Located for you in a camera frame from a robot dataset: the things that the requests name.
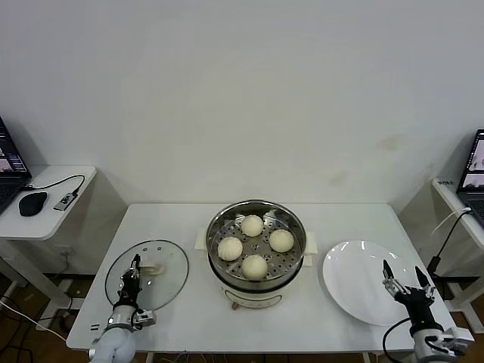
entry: white table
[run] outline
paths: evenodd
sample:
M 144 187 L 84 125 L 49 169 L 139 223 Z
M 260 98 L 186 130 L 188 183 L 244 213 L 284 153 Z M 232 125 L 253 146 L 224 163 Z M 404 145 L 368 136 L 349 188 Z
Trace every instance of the white table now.
M 54 210 L 54 206 L 64 195 L 72 192 L 82 181 L 81 178 L 73 178 L 62 184 L 46 189 L 48 199 L 42 211 L 32 217 L 22 217 L 19 214 L 18 203 L 22 197 L 32 191 L 20 192 L 10 206 L 0 215 L 0 256 L 14 270 L 21 274 L 31 284 L 42 291 L 51 299 L 41 318 L 54 316 L 58 309 L 69 307 L 71 301 L 65 294 L 72 280 L 64 280 L 59 287 L 55 286 L 43 273 L 29 261 L 17 248 L 16 240 L 38 240 L 41 243 L 52 237 L 61 226 L 61 223 L 82 193 L 88 187 L 96 174 L 93 166 L 32 166 L 29 168 L 33 175 L 31 185 L 41 187 L 58 182 L 68 176 L 83 174 L 85 181 L 79 189 L 78 197 L 64 211 Z M 73 299 L 72 308 L 80 309 L 82 299 Z M 41 325 L 48 327 L 50 320 L 41 320 Z
M 387 204 L 287 204 L 306 230 L 315 232 L 319 254 L 303 267 L 276 306 L 233 311 L 206 257 L 194 249 L 199 228 L 224 205 L 135 204 L 119 226 L 67 339 L 88 349 L 101 335 L 112 311 L 104 280 L 115 259 L 145 240 L 164 238 L 188 255 L 190 273 L 180 294 L 157 311 L 154 326 L 134 334 L 145 352 L 375 352 L 388 327 L 366 324 L 344 312 L 318 275 L 327 251 L 345 240 L 372 240 L 391 247 L 425 271 L 403 227 Z M 432 307 L 444 327 L 454 322 L 440 296 Z M 413 350 L 409 324 L 390 334 L 390 350 Z
M 432 181 L 433 188 L 452 212 L 461 211 L 465 207 L 456 194 L 458 185 L 458 178 L 435 178 Z M 476 245 L 484 249 L 484 228 L 481 224 L 473 216 L 463 216 L 461 224 Z M 449 311 L 462 312 L 472 331 L 476 334 L 484 334 L 484 325 L 471 305 L 472 301 L 484 293 L 484 278 L 479 278 L 464 291 L 457 283 L 448 284 L 448 288 L 454 295 L 454 299 L 445 302 Z

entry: black mouse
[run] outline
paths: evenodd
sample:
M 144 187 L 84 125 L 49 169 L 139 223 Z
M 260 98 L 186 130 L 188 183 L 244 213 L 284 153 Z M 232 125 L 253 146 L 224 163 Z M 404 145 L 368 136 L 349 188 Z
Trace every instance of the black mouse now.
M 18 203 L 20 215 L 24 217 L 34 216 L 42 210 L 46 199 L 47 193 L 44 191 L 26 195 L 20 199 L 20 202 Z

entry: laptop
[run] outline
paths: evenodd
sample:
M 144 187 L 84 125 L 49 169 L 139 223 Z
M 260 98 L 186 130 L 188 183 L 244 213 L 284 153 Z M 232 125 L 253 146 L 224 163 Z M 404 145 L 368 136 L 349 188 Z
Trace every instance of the laptop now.
M 457 189 L 457 196 L 484 226 L 484 129 L 477 130 Z
M 0 117 L 0 213 L 31 178 L 32 175 Z

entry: floor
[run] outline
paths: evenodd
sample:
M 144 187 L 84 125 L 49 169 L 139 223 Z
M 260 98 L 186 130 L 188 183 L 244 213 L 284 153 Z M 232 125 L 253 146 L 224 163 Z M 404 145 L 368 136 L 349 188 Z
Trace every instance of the floor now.
M 9 281 L 0 276 L 0 295 L 8 288 Z M 89 280 L 78 280 L 74 281 L 71 286 L 69 293 L 74 297 L 84 297 L 89 287 L 91 286 L 91 281 Z M 17 289 L 14 295 L 11 297 L 16 304 L 19 305 L 22 312 L 30 317 L 39 317 L 44 309 L 47 298 L 40 293 L 32 285 L 28 285 L 23 289 Z M 477 310 L 478 315 L 484 320 L 484 296 L 477 299 L 474 302 L 474 308 Z M 14 314 L 6 311 L 5 308 L 0 310 L 0 349 L 8 344 L 10 338 L 13 340 L 10 342 L 11 346 L 19 346 L 22 344 L 24 349 L 29 349 L 33 354 L 33 362 L 35 363 L 52 363 L 52 362 L 64 362 L 69 363 L 84 363 L 88 361 L 88 357 L 85 352 L 73 351 L 66 347 L 65 343 L 58 339 L 56 336 L 44 332 L 37 331 L 32 327 L 31 324 L 26 322 L 22 323 L 19 327 L 19 322 L 9 319 L 6 315 L 10 317 L 15 317 Z M 452 317 L 455 320 L 457 326 L 468 327 L 464 319 L 464 316 L 460 313 L 453 313 Z M 67 325 L 73 323 L 75 315 L 71 315 L 67 318 Z M 64 337 L 67 337 L 65 333 L 59 327 L 59 319 L 56 319 L 51 326 L 51 329 L 58 332 Z M 464 356 L 460 363 L 477 363 L 484 361 L 484 334 L 475 335 L 476 343 L 474 343 L 467 351 L 466 356 Z M 22 351 L 18 355 L 18 349 L 7 348 L 0 350 L 0 362 L 1 363 L 30 363 L 29 353 L 27 351 Z M 138 353 L 135 359 L 138 363 L 144 362 L 146 354 Z M 258 355 L 200 355 L 200 354 L 190 354 L 189 357 L 186 355 L 176 355 L 176 354 L 156 354 L 154 362 L 170 362 L 177 361 L 179 363 L 312 363 L 312 362 L 331 362 L 331 363 L 363 363 L 363 358 L 360 354 L 341 354 L 341 355 L 326 355 L 326 354 L 258 354 Z

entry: table leg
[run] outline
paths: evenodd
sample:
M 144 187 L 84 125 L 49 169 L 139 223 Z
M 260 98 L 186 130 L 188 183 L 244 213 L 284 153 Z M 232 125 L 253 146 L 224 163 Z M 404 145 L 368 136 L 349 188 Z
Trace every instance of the table leg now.
M 2 257 L 0 257 L 0 273 L 12 282 L 17 282 L 18 287 L 27 286 L 27 280 L 20 276 Z
M 454 299 L 445 302 L 447 309 L 450 312 L 462 312 L 472 331 L 475 334 L 484 334 L 484 325 L 470 304 L 484 293 L 484 278 L 479 278 L 466 290 L 462 290 L 456 283 L 449 283 L 448 288 L 454 294 Z
M 58 288 L 63 292 L 67 292 L 72 283 L 73 283 L 73 280 L 63 279 L 60 282 Z M 70 310 L 80 310 L 83 303 L 84 303 L 84 299 L 73 297 L 73 301 L 72 303 L 70 303 L 70 308 L 69 308 L 69 306 L 59 306 L 54 300 L 51 300 L 47 305 L 47 307 L 45 308 L 44 312 L 42 313 L 42 316 L 40 317 L 40 321 L 39 321 L 40 326 L 37 325 L 36 330 L 43 330 L 42 327 L 49 327 L 51 325 L 51 322 L 54 320 L 50 318 L 55 317 L 59 309 L 69 308 Z
M 0 254 L 2 258 L 30 282 L 37 289 L 42 291 L 49 299 L 54 301 L 58 306 L 67 308 L 70 304 L 70 298 L 62 292 L 55 284 L 44 276 L 31 261 L 29 261 L 15 246 L 14 242 L 9 240 L 1 241 Z
M 17 282 L 16 281 L 13 281 L 10 286 L 8 287 L 7 291 L 5 291 L 5 293 L 3 294 L 3 297 L 0 298 L 0 300 L 4 303 L 6 303 L 7 305 L 11 306 L 11 307 L 15 307 L 13 306 L 12 304 L 10 304 L 10 300 L 8 299 L 10 296 L 12 296 L 12 293 L 14 293 L 15 289 L 17 288 Z M 0 310 L 4 309 L 5 307 L 3 305 L 0 305 Z
M 371 363 L 370 355 L 368 354 L 368 352 L 363 352 L 362 355 L 363 355 L 363 362 L 364 363 Z
M 144 361 L 144 363 L 153 363 L 153 358 L 154 353 L 149 352 L 148 354 L 146 354 L 146 360 Z

